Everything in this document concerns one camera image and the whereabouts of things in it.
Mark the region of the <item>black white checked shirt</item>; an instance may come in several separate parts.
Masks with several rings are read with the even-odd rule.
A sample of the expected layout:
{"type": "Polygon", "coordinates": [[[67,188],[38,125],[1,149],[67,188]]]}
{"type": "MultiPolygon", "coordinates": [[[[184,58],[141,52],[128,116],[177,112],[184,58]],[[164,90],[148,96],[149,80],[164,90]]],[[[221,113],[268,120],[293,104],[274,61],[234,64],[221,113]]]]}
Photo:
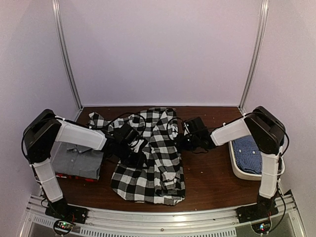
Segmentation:
{"type": "Polygon", "coordinates": [[[131,125],[147,141],[143,168],[131,168],[118,162],[111,177],[111,188],[122,199],[139,203],[175,206],[185,199],[186,186],[182,157],[175,146],[178,132],[174,108],[149,108],[106,120],[97,112],[89,114],[88,124],[113,131],[124,123],[131,125]]]}

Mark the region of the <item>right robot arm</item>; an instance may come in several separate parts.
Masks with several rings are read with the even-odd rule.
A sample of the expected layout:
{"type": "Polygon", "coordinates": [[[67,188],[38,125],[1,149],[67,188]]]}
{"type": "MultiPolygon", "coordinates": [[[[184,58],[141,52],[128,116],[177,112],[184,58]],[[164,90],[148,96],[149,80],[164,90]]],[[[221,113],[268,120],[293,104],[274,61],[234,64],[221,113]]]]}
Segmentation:
{"type": "Polygon", "coordinates": [[[284,125],[262,106],[213,131],[204,125],[200,117],[182,122],[183,132],[175,138],[176,146],[181,150],[194,151],[202,148],[206,151],[246,136],[252,136],[262,158],[262,178],[253,214],[265,217],[271,210],[281,174],[285,171],[282,160],[286,151],[284,140],[288,138],[284,125]]]}

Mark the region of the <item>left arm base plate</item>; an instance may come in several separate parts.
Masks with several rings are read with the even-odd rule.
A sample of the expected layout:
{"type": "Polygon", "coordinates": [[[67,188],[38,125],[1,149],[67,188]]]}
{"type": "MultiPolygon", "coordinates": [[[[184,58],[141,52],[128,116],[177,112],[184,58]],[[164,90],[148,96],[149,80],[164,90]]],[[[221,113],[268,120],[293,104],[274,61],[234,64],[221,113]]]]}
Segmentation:
{"type": "Polygon", "coordinates": [[[67,222],[85,224],[88,209],[69,205],[67,203],[49,202],[45,214],[67,222]]]}

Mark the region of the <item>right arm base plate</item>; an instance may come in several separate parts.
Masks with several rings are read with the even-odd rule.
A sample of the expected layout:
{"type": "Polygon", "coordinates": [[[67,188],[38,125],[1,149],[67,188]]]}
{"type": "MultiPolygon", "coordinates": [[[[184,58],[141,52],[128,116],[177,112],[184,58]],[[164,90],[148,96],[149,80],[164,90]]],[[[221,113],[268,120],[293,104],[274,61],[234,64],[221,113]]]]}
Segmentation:
{"type": "Polygon", "coordinates": [[[252,205],[241,206],[236,209],[239,223],[252,222],[267,219],[271,215],[278,214],[275,198],[258,196],[257,202],[252,205]]]}

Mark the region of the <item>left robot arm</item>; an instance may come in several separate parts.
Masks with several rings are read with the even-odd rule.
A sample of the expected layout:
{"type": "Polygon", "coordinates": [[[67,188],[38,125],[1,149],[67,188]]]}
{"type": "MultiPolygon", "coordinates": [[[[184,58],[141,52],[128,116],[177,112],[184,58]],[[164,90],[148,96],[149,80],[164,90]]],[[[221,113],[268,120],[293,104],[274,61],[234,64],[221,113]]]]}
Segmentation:
{"type": "Polygon", "coordinates": [[[23,131],[21,151],[33,169],[46,198],[53,203],[51,210],[60,219],[71,215],[51,163],[51,150],[56,143],[79,145],[91,150],[114,155],[132,168],[143,168],[146,155],[141,148],[145,141],[128,123],[108,131],[107,128],[85,126],[43,110],[23,131]]]}

